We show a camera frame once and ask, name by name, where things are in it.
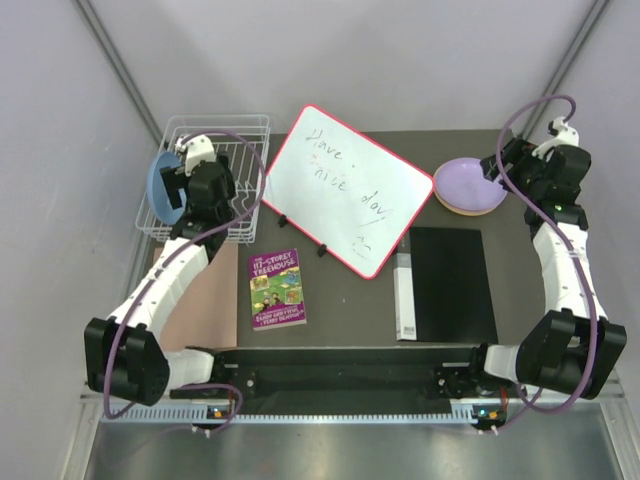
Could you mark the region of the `black clip file folder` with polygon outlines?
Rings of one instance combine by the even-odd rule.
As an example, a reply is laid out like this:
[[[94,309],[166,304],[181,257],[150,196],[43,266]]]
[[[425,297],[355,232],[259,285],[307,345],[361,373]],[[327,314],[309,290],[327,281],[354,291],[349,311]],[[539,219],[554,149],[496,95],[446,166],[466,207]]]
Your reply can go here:
[[[481,232],[412,227],[393,255],[398,341],[498,341]]]

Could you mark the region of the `purple treehouse book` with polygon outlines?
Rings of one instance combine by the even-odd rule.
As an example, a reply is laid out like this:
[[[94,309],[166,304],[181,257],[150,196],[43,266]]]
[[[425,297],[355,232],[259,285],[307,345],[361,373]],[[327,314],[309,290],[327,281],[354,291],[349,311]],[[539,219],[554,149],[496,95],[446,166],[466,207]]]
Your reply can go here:
[[[307,323],[296,249],[251,256],[248,267],[254,331]]]

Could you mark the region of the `blue plate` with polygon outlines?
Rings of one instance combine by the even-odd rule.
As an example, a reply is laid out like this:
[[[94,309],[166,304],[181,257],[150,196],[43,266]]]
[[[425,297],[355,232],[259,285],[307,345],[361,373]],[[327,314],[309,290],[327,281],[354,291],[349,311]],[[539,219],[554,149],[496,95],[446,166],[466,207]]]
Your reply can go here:
[[[147,174],[147,201],[156,218],[166,225],[176,224],[186,207],[186,177],[180,168],[179,157],[164,151],[154,158]]]

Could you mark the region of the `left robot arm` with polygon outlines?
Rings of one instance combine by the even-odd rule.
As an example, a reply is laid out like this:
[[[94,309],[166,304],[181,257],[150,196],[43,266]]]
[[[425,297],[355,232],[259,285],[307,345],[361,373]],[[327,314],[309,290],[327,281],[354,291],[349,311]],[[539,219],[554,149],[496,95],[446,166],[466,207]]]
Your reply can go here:
[[[200,347],[167,352],[160,344],[170,314],[214,259],[235,221],[236,195],[224,152],[159,154],[146,197],[171,233],[155,264],[123,304],[84,330],[88,387],[112,398],[152,406],[169,390],[194,385],[205,396],[226,387],[225,370]]]

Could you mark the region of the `pink paper sheet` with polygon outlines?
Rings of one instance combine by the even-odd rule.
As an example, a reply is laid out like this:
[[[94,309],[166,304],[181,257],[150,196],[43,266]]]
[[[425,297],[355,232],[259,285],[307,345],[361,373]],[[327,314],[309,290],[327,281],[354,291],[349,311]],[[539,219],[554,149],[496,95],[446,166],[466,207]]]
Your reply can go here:
[[[165,351],[237,345],[238,253],[237,244],[225,243],[188,285],[160,331]]]

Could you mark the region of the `purple plate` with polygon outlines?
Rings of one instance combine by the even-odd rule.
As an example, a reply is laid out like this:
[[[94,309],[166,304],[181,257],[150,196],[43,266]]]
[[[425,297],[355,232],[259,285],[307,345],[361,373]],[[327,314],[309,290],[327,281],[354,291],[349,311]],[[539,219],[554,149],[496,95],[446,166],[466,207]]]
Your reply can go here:
[[[436,198],[462,209],[498,207],[507,196],[499,182],[484,177],[478,158],[449,160],[437,168],[433,178]]]

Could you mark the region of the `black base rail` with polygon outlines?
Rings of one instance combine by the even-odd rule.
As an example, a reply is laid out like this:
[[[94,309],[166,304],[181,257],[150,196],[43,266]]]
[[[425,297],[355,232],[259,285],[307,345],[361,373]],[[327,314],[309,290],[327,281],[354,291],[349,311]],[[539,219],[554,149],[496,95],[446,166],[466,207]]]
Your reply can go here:
[[[228,384],[246,400],[294,392],[405,392],[428,399],[490,397],[502,389],[481,372],[480,347],[324,347],[207,350],[212,370],[171,387],[173,398]]]

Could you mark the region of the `pink plate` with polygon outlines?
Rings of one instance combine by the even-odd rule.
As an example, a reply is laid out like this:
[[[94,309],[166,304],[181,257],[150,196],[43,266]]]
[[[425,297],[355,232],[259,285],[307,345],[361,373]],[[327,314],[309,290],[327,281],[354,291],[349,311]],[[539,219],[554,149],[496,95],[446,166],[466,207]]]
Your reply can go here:
[[[488,209],[481,209],[481,210],[467,210],[467,209],[462,209],[462,208],[458,208],[455,207],[445,201],[440,202],[442,204],[442,206],[444,208],[446,208],[447,210],[457,214],[457,215],[461,215],[461,216],[467,216],[467,217],[479,217],[479,216],[484,216],[487,215],[491,212],[493,212],[497,207],[492,207],[492,208],[488,208]]]

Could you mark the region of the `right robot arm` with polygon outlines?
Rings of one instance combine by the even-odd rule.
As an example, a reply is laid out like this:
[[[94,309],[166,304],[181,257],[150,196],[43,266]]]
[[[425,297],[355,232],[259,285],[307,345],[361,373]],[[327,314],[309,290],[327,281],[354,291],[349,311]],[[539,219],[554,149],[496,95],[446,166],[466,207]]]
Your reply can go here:
[[[529,201],[524,214],[539,257],[546,313],[518,346],[483,345],[467,370],[469,388],[487,396],[502,383],[524,383],[559,393],[598,396],[627,342],[611,323],[592,286],[586,252],[588,220],[577,199],[590,154],[567,140],[541,146],[521,137],[499,156],[482,160],[486,178],[506,170],[502,186]]]

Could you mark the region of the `pink framed whiteboard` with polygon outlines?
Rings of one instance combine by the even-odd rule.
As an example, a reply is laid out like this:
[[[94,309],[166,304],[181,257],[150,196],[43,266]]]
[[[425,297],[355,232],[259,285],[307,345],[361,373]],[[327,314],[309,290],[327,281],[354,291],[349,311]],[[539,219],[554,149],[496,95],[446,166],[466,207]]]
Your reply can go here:
[[[434,187],[431,175],[307,105],[268,168],[263,201],[360,277],[372,279]]]

